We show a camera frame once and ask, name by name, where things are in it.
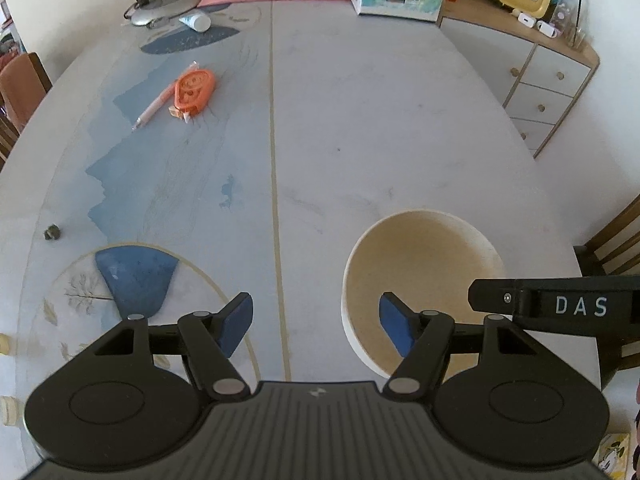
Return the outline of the yellow cartoon box on floor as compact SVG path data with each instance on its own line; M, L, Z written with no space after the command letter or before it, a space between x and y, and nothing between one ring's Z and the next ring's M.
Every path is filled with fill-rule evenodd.
M626 478L630 450L630 434L606 434L598 447L593 463L613 480Z

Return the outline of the cream round bowl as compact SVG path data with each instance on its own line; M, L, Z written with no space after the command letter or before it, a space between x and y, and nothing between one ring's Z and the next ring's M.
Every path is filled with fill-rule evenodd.
M504 278L495 247L478 229L453 214L416 209L376 222L347 260L341 316L358 358L389 378L401 355L378 319L383 292L393 292L413 311L437 310L458 323L480 324L468 290L477 278Z

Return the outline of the wooden chair with pink towel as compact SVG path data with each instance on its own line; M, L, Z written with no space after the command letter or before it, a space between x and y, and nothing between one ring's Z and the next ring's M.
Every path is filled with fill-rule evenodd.
M51 88L35 52L17 55L1 71L1 165Z

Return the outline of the beige coaster far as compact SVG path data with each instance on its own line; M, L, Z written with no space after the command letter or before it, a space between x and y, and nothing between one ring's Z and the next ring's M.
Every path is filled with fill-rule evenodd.
M11 338L6 334L0 334L0 354L2 356L11 354Z

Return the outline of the small dark object on table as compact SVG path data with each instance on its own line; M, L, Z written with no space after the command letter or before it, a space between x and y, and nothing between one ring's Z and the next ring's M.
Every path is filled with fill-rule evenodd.
M55 224L51 224L44 231L43 236L46 240L58 240L61 237L61 230Z

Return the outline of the beige coaster near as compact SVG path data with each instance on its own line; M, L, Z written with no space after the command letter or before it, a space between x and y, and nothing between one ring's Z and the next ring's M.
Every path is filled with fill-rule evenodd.
M20 402L14 396L0 396L0 422L3 426L14 427L20 418Z

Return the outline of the grey desk lamp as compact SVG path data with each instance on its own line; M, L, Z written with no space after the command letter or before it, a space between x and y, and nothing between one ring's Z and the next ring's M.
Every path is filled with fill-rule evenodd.
M122 16L134 26L152 27L195 9L199 2L200 0L134 0Z

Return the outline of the pink pen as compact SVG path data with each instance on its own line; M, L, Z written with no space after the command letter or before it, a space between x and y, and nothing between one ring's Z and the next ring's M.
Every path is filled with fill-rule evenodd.
M196 70L200 66L198 62L192 62L186 70L184 70L174 81L162 91L160 94L146 107L146 109L140 114L132 125L132 130L137 130L145 126L153 116L162 108L162 106L174 95L175 86L178 80L189 73L191 70Z

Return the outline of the white sideboard cabinet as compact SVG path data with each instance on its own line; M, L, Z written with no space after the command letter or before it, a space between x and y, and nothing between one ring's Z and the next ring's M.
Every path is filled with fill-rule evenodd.
M549 143L600 65L592 47L575 51L489 0L447 1L439 27L488 85L533 156Z

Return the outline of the wooden chair right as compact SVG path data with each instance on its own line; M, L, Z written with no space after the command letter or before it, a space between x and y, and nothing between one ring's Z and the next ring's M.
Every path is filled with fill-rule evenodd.
M582 276L638 275L640 196L574 252Z

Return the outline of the white tube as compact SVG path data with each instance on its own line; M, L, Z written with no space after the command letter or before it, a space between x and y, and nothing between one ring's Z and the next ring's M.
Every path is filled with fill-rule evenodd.
M210 26L212 26L212 21L210 20L209 15L198 9L194 9L180 15L179 22L199 34L207 32L210 29Z

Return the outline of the orange tape dispenser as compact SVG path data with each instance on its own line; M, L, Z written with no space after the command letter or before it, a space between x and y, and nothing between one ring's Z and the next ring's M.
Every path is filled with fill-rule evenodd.
M213 72L206 68L188 70L175 83L174 104L169 107L172 117L188 122L206 109L216 88Z

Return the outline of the beige coaster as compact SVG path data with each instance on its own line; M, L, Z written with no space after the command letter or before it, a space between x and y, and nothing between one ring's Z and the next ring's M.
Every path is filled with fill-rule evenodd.
M0 334L0 354L2 356L11 354L11 338L6 334Z
M20 418L20 402L14 396L0 396L0 422L3 426L14 427Z

